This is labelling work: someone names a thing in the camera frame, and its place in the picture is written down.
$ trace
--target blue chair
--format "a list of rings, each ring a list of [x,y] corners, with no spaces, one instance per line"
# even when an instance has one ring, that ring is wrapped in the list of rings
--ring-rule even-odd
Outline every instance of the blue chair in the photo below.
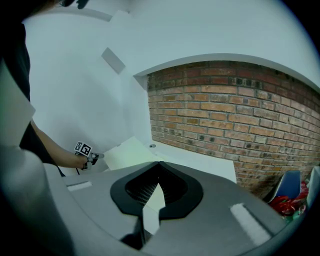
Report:
[[[270,203],[275,197],[287,196],[290,199],[300,194],[301,178],[299,170],[289,170],[284,173],[280,181],[264,197],[263,201]]]

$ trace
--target black vent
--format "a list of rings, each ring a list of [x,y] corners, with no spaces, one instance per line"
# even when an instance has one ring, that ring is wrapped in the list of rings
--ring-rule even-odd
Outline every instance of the black vent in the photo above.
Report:
[[[179,200],[188,190],[183,179],[160,165],[129,181],[125,190],[134,200],[145,206],[158,183],[162,188],[166,205]]]

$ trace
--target white paper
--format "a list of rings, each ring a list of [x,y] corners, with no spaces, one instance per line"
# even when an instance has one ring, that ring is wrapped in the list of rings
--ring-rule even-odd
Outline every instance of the white paper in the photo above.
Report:
[[[165,196],[158,184],[142,209],[143,228],[152,235],[160,228],[159,211],[163,207],[166,207]]]
[[[145,148],[136,137],[131,137],[108,150],[104,153],[103,159],[111,171],[147,162],[163,161],[161,157],[157,157]]]

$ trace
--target hand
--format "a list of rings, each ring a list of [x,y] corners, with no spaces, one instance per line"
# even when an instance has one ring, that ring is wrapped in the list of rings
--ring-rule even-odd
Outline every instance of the hand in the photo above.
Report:
[[[88,158],[80,154],[77,154],[77,155],[75,154],[74,156],[76,157],[76,161],[75,161],[76,168],[83,169],[85,166],[85,163],[88,162]]]

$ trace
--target red bag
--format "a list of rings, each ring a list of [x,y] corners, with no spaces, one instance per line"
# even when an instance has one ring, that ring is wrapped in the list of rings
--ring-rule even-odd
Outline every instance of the red bag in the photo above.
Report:
[[[283,216],[292,216],[305,202],[308,192],[306,182],[302,181],[300,194],[296,198],[289,199],[286,195],[276,196],[269,205]]]

